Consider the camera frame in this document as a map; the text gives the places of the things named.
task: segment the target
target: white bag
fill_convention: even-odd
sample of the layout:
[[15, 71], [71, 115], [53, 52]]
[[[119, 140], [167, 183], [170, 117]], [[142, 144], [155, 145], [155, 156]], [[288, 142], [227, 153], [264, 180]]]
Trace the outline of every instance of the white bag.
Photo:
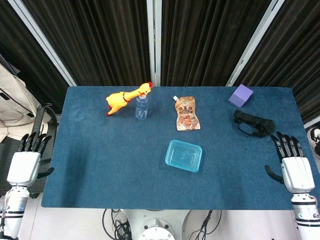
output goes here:
[[[40, 103], [27, 90], [26, 84], [0, 64], [0, 143], [6, 136], [20, 140], [31, 134]], [[46, 124], [50, 116], [43, 116]], [[48, 125], [42, 127], [46, 133]]]

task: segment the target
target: floor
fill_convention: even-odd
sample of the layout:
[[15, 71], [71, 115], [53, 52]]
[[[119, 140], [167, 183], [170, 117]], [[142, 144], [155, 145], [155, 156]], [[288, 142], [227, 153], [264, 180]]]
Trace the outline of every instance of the floor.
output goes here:
[[[46, 208], [41, 206], [41, 200], [42, 194], [28, 200], [18, 235], [20, 240], [109, 239], [102, 227], [103, 209]], [[182, 235], [184, 240], [201, 227], [207, 214], [208, 211], [203, 210], [190, 213]], [[219, 211], [212, 212], [208, 231], [217, 224], [219, 214]], [[109, 212], [105, 225], [111, 231]], [[207, 236], [207, 240], [299, 240], [297, 231], [293, 211], [226, 210], [222, 211], [218, 228]]]

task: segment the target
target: plastic container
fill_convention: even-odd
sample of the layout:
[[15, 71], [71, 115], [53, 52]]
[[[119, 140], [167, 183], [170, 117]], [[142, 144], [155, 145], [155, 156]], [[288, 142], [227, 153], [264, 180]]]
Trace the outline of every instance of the plastic container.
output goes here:
[[135, 117], [139, 120], [146, 119], [148, 116], [148, 96], [136, 97]]
[[172, 140], [165, 156], [165, 163], [169, 166], [190, 172], [198, 172], [202, 149], [198, 145], [188, 142]]

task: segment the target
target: shoe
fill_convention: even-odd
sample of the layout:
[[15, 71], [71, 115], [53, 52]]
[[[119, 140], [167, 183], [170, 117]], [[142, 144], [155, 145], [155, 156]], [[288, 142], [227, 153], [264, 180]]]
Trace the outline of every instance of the shoe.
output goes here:
[[306, 135], [316, 157], [320, 160], [320, 128], [313, 127], [309, 129]]

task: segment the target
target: purple cube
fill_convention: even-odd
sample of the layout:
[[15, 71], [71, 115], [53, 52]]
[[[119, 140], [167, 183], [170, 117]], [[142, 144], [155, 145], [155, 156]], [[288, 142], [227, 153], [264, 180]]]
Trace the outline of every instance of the purple cube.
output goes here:
[[245, 85], [240, 84], [238, 88], [229, 98], [229, 101], [236, 105], [238, 108], [241, 108], [249, 97], [253, 94], [253, 91], [247, 88]]

